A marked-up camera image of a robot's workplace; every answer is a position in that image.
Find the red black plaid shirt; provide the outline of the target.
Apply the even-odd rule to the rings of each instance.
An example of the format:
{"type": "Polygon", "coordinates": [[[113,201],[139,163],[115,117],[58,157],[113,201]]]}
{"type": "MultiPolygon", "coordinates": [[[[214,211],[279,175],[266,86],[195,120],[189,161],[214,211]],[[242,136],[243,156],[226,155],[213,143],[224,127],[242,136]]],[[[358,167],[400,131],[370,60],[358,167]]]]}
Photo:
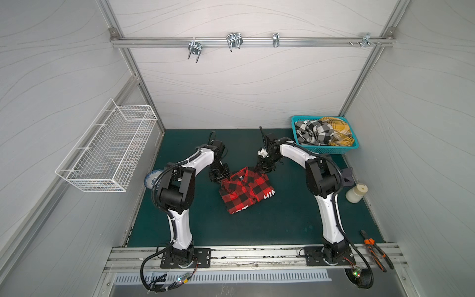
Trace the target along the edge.
{"type": "Polygon", "coordinates": [[[235,214],[273,197],[275,190],[265,173],[246,167],[223,179],[219,193],[228,213],[235,214]]]}

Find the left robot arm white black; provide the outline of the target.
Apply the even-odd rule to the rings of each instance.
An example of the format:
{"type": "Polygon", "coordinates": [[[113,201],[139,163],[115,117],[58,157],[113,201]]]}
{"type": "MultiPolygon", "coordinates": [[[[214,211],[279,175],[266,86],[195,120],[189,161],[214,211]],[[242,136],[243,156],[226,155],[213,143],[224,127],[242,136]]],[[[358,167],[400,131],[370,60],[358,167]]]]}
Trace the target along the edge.
{"type": "Polygon", "coordinates": [[[211,132],[207,143],[196,147],[195,152],[178,163],[168,163],[152,183],[152,203],[168,218],[171,239],[163,248],[146,257],[140,266],[140,278],[147,292],[164,293],[177,289],[189,282],[200,266],[201,257],[195,252],[194,239],[190,231],[189,209],[194,201],[195,182],[199,173],[210,169],[214,182],[229,177],[230,171],[221,160],[226,147],[222,141],[213,139],[211,132]],[[167,274],[148,281],[145,265],[155,257],[163,256],[179,267],[192,267],[177,280],[166,285],[167,274]]]}

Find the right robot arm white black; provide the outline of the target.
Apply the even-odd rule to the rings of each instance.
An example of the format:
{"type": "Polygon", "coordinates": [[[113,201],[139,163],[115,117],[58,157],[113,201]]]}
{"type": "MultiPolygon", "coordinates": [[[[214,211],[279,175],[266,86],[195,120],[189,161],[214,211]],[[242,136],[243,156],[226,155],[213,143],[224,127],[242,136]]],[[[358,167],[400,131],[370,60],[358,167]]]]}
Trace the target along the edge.
{"type": "Polygon", "coordinates": [[[262,127],[259,130],[263,148],[258,151],[258,169],[271,172],[282,158],[288,158],[305,169],[306,186],[317,201],[323,227],[323,248],[320,252],[312,252],[311,256],[319,256],[329,266],[337,266],[342,261],[350,262],[351,253],[356,252],[365,267],[350,263],[351,268],[345,273],[358,288],[370,289],[374,284],[371,266],[348,238],[341,223],[338,195],[344,188],[344,179],[340,167],[329,155],[312,152],[288,137],[266,134],[262,127]]]}

